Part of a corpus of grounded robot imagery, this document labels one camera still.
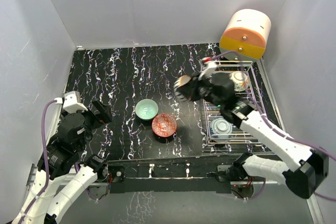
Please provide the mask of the floral cream bowl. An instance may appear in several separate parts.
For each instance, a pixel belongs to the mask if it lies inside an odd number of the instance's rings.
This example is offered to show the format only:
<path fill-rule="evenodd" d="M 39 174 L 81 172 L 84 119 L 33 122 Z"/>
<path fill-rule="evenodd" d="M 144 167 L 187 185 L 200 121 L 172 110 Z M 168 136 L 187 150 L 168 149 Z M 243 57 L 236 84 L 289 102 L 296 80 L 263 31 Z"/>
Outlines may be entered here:
<path fill-rule="evenodd" d="M 243 92 L 249 87 L 248 77 L 242 71 L 234 71 L 228 77 L 234 83 L 234 90 L 236 92 Z"/>

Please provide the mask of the white bowl black striped outside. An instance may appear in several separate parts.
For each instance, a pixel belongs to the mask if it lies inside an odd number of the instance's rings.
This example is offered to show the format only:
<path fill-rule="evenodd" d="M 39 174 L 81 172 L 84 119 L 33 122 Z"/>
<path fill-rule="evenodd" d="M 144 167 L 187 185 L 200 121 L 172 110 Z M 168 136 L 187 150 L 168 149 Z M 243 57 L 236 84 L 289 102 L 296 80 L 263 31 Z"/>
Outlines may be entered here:
<path fill-rule="evenodd" d="M 191 77 L 189 75 L 183 75 L 179 77 L 174 83 L 174 95 L 181 101 L 188 101 L 190 98 L 190 81 Z"/>

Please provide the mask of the blue white patterned bowl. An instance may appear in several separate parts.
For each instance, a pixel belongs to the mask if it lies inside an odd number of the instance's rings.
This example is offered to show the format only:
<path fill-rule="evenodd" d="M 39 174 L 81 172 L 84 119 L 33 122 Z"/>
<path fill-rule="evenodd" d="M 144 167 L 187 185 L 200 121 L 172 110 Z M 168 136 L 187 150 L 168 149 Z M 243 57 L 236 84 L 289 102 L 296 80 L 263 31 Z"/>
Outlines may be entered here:
<path fill-rule="evenodd" d="M 223 118 L 217 118 L 212 120 L 209 129 L 211 138 L 221 140 L 230 138 L 233 131 L 232 125 Z"/>

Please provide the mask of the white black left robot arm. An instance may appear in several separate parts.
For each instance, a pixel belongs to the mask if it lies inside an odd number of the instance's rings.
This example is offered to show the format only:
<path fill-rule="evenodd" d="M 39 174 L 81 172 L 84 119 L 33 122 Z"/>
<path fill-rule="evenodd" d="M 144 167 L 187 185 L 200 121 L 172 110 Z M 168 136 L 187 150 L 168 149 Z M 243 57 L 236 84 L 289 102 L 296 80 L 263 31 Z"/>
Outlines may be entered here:
<path fill-rule="evenodd" d="M 62 105 L 65 115 L 57 132 L 47 140 L 46 112 L 54 103 Z M 108 105 L 98 100 L 93 100 L 92 105 L 97 113 L 87 109 L 73 95 L 55 98 L 45 105 L 41 118 L 43 153 L 32 187 L 13 223 L 60 223 L 69 207 L 92 183 L 108 177 L 106 160 L 93 154 L 82 163 L 71 181 L 59 190 L 71 168 L 79 162 L 79 153 L 92 140 L 93 130 L 112 121 Z"/>

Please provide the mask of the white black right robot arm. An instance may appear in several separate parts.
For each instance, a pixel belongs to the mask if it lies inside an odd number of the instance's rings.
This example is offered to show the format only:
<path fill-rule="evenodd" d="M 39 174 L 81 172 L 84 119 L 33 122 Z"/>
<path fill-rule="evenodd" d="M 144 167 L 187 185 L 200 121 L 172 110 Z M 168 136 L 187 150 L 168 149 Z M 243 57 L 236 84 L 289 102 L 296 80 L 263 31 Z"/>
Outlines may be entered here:
<path fill-rule="evenodd" d="M 280 159 L 244 153 L 227 170 L 232 180 L 263 177 L 285 184 L 295 195 L 308 199 L 326 179 L 329 157 L 322 151 L 297 144 L 276 125 L 267 121 L 253 103 L 237 95 L 228 79 L 184 75 L 174 83 L 174 94 L 183 101 L 204 100 L 217 107 L 221 116 L 270 148 Z"/>

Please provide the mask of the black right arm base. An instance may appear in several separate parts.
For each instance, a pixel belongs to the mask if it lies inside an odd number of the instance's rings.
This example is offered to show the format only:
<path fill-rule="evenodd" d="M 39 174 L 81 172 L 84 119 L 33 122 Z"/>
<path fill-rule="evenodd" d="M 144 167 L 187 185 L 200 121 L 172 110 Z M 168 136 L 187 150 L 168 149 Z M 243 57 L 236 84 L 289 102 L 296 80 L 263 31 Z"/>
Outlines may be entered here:
<path fill-rule="evenodd" d="M 248 175 L 241 165 L 218 165 L 214 171 L 206 173 L 207 178 L 215 178 L 219 182 L 242 182 L 245 186 L 250 186 L 254 181 L 262 181 L 256 177 Z"/>

